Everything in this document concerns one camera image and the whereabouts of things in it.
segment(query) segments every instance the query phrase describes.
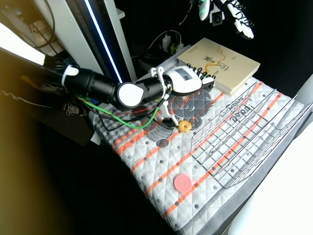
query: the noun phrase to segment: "white cable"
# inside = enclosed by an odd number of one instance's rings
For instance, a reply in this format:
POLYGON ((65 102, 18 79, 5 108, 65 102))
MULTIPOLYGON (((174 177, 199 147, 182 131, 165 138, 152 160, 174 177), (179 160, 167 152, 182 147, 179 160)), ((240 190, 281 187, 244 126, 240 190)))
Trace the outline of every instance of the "white cable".
POLYGON ((182 22, 180 22, 180 23, 178 24, 178 26, 181 26, 181 24, 184 23, 184 21, 187 19, 188 15, 189 15, 189 13, 190 13, 190 11, 191 11, 192 6, 193 6, 193 4, 191 4, 189 10, 187 11, 187 14, 186 14, 185 18, 182 20, 182 22))
POLYGON ((51 108, 51 107, 48 107, 48 106, 44 106, 44 105, 32 103, 32 102, 30 102, 30 101, 28 101, 28 100, 26 100, 26 99, 23 99, 23 98, 21 98, 21 97, 15 96, 15 95, 13 95, 12 93, 6 93, 6 92, 4 92, 4 91, 2 91, 2 92, 3 92, 3 94, 4 94, 5 96, 10 96, 10 95, 11 95, 11 96, 13 97, 13 99, 15 99, 15 100, 21 100, 21 101, 24 101, 25 103, 32 104, 32 105, 36 105, 36 106, 40 106, 40 107, 44 107, 44 108, 51 108))
POLYGON ((166 31, 164 31, 163 33, 160 33, 160 34, 156 37, 156 39, 154 39, 154 41, 150 44, 150 46, 148 47, 148 49, 150 49, 150 48, 152 47, 152 45, 156 42, 156 40, 157 40, 160 36, 162 36, 164 33, 167 33, 167 32, 175 32, 175 33, 176 33, 176 36, 177 36, 177 34, 178 34, 178 35, 179 35, 179 38, 180 38, 179 44, 181 44, 181 34, 180 34, 179 32, 177 32, 176 30, 166 30, 166 31))

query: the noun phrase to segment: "pink coaster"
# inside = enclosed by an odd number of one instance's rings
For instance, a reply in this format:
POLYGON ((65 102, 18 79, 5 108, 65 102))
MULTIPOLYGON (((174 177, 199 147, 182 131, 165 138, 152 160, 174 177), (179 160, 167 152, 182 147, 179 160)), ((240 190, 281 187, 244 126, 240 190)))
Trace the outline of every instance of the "pink coaster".
POLYGON ((188 175, 180 174, 174 179, 174 187, 179 192, 187 192, 191 189, 191 179, 188 175))

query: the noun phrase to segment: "yellow string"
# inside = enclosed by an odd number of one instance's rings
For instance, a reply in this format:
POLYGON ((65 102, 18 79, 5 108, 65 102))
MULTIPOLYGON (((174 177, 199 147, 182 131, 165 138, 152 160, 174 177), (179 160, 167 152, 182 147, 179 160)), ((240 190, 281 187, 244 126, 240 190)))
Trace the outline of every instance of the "yellow string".
POLYGON ((217 53, 220 54, 223 57, 223 59, 219 60, 218 62, 207 63, 206 66, 205 66, 205 71, 207 73, 209 73, 209 69, 208 69, 209 66, 219 66, 220 62, 223 61, 224 59, 226 59, 226 57, 223 55, 223 52, 222 52, 222 49, 221 49, 220 45, 217 47, 217 53))

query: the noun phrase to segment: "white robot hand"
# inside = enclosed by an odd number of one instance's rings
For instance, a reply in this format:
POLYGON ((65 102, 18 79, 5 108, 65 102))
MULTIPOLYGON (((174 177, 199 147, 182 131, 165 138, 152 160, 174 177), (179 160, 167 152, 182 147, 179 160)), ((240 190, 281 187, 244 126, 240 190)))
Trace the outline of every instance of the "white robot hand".
POLYGON ((231 21, 236 33, 246 39, 253 39, 251 28, 253 22, 248 19, 243 10, 245 7, 238 0, 199 0, 199 17, 204 21, 210 19, 210 23, 219 25, 227 18, 231 21))

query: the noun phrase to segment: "white circular joint cover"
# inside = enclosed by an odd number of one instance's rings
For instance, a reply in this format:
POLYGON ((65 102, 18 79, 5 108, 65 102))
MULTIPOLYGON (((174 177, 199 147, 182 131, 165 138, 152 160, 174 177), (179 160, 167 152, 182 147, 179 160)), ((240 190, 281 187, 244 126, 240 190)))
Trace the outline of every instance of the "white circular joint cover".
POLYGON ((129 107, 140 104, 143 95, 143 89, 132 83, 122 84, 118 90, 120 101, 129 107))

